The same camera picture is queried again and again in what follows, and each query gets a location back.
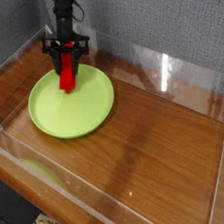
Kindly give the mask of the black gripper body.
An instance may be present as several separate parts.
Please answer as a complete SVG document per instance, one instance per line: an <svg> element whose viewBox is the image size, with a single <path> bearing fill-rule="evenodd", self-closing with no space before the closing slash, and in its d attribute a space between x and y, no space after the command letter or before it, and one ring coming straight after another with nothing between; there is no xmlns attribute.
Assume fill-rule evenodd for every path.
<svg viewBox="0 0 224 224"><path fill-rule="evenodd" d="M53 13L56 18L56 32L45 35L42 38L42 52L51 54L52 52L74 53L78 55L89 54L88 36L82 36L73 31L73 21L83 21L73 15L73 5L80 10L82 7L77 0L52 0Z"/></svg>

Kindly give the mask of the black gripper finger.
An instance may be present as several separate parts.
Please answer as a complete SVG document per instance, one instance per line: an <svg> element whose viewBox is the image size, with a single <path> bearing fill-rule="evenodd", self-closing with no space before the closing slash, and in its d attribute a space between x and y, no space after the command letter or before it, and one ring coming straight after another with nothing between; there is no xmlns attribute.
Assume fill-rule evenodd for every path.
<svg viewBox="0 0 224 224"><path fill-rule="evenodd" d="M61 73L61 60L60 60L60 54L58 52L52 52L51 58L54 64L54 68L56 73L59 75Z"/></svg>
<svg viewBox="0 0 224 224"><path fill-rule="evenodd" d="M78 52L73 53L71 60L72 60L73 76L76 77L79 70L80 54Z"/></svg>

